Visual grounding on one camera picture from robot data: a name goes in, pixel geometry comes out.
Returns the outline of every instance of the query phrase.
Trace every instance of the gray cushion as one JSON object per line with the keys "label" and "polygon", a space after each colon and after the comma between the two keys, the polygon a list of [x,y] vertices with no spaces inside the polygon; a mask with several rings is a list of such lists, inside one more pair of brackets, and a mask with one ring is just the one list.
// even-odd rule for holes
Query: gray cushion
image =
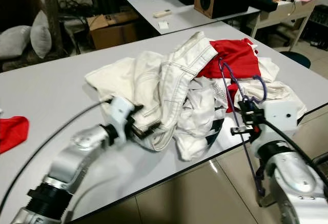
{"label": "gray cushion", "polygon": [[0,34],[0,60],[18,57],[30,41],[30,26],[16,26]]}
{"label": "gray cushion", "polygon": [[32,25],[31,29],[31,44],[36,55],[44,58],[51,49],[51,34],[47,16],[43,11],[40,11]]}

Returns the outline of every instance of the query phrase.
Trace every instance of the desk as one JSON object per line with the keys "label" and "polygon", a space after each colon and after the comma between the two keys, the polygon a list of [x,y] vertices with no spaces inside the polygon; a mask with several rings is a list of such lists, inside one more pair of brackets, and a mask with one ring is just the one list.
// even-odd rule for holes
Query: desk
{"label": "desk", "polygon": [[[85,74],[123,57],[136,57],[143,50],[168,53],[197,31],[204,31],[207,37],[213,39],[247,37],[223,22],[216,22],[1,73],[0,104],[4,111],[3,117],[23,115],[30,120],[30,130],[27,141],[0,156],[0,199],[17,171],[36,148],[63,122],[98,100],[96,91],[85,82]],[[280,67],[277,79],[293,88],[309,111],[327,104],[328,93],[322,91],[328,86],[327,79],[256,40],[253,42],[258,44],[259,56],[271,57]],[[97,108],[78,119],[49,143],[13,188],[0,223],[10,223],[18,209],[27,204],[30,198],[26,193],[40,184],[53,158],[67,146],[75,132],[104,122],[105,116]],[[232,125],[232,119],[227,117],[219,134],[221,142],[216,141],[202,158],[192,162],[179,160],[173,141],[158,153],[146,151],[134,143],[127,143],[122,148],[114,145],[91,166],[72,198],[68,209],[74,210],[73,219],[115,204],[120,199],[238,146],[239,138],[232,137],[229,132]]]}
{"label": "desk", "polygon": [[[234,18],[241,15],[248,15],[260,10],[249,7],[248,11],[227,15],[215,19],[210,19],[194,9],[194,5],[184,5],[179,0],[127,0],[129,4],[148,21],[159,34],[167,34],[194,28],[209,23]],[[161,18],[154,18],[153,13],[163,10],[171,10],[172,14]],[[158,22],[167,21],[169,29],[160,29]]]}
{"label": "desk", "polygon": [[261,11],[256,15],[251,15],[247,26],[252,29],[251,37],[254,38],[260,28],[265,28],[281,22],[287,22],[295,19],[304,18],[299,31],[291,44],[291,50],[296,46],[308,19],[318,0],[312,0],[303,3],[301,0],[295,0],[295,3],[288,1],[279,1],[277,10],[272,12]]}

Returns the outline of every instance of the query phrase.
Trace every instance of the pile of clothes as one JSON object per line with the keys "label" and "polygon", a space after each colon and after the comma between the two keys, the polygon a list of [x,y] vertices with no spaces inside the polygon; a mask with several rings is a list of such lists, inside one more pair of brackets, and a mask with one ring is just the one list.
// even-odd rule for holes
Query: pile of clothes
{"label": "pile of clothes", "polygon": [[[142,52],[137,58],[123,58],[86,75],[101,100],[122,96],[144,108],[134,114],[135,126],[146,131],[160,123],[155,132],[140,140],[153,151],[163,150],[172,138],[183,160],[199,158],[216,140],[227,112],[227,100],[219,59],[227,63],[244,94],[263,97],[261,82],[267,86],[267,99],[293,100],[300,118],[306,107],[293,90],[275,81],[279,68],[268,57],[258,57],[256,45],[248,39],[209,41],[203,32],[168,55]],[[238,108],[242,99],[227,69],[223,71],[228,91]],[[109,112],[109,104],[103,104]]]}

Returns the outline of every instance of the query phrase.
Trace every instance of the white jeans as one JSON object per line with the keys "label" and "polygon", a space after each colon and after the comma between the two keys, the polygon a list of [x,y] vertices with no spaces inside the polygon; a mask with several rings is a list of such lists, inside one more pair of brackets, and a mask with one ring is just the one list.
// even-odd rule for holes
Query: white jeans
{"label": "white jeans", "polygon": [[[160,122],[146,139],[135,138],[149,149],[160,151],[173,136],[190,81],[217,54],[203,32],[195,33],[168,55],[143,52],[123,58],[86,75],[100,99],[122,96],[144,108],[134,115],[135,126],[147,130]],[[103,108],[108,112],[109,105]]]}

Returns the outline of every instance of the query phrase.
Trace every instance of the white table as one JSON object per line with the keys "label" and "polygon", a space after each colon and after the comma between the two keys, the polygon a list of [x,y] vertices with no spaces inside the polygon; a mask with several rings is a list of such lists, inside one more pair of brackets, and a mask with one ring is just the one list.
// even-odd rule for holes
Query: white table
{"label": "white table", "polygon": [[[197,31],[204,31],[207,37],[213,39],[247,37],[227,24],[217,22],[1,73],[2,117],[25,116],[30,121],[30,130],[27,141],[0,155],[0,199],[36,148],[63,122],[97,101],[96,91],[84,80],[85,74],[125,56],[135,57],[143,50],[168,53]],[[259,56],[271,57],[280,67],[277,79],[292,87],[309,111],[327,104],[328,93],[323,91],[328,86],[327,79],[256,40],[253,42],[258,44]],[[77,120],[48,144],[18,180],[5,205],[0,223],[10,223],[18,209],[27,204],[30,198],[26,193],[40,184],[53,158],[67,146],[75,132],[104,121],[104,114],[97,108]],[[216,141],[204,157],[192,162],[179,160],[173,141],[167,149],[159,153],[151,153],[133,143],[122,148],[111,147],[91,166],[72,198],[68,209],[74,209],[73,219],[147,189],[233,148],[240,141],[238,137],[231,137],[230,126],[233,126],[233,122],[226,118],[219,134],[220,142]]]}
{"label": "white table", "polygon": [[295,2],[279,1],[278,7],[275,11],[265,12],[261,11],[256,15],[251,15],[247,26],[252,29],[251,37],[254,38],[256,32],[260,28],[276,25],[282,22],[288,22],[295,19],[304,18],[297,35],[293,39],[290,50],[292,50],[298,42],[306,23],[308,22],[314,7],[317,5],[318,0],[311,0],[303,3],[301,0]]}
{"label": "white table", "polygon": [[[194,9],[194,5],[184,5],[179,0],[127,0],[130,5],[148,21],[153,28],[160,34],[167,34],[194,28],[209,23],[222,21],[229,18],[248,15],[259,12],[260,10],[249,7],[248,11],[236,13],[215,19],[210,19]],[[172,14],[161,18],[154,18],[153,13],[163,10],[171,10]],[[169,23],[168,29],[160,29],[158,22],[166,21]]]}

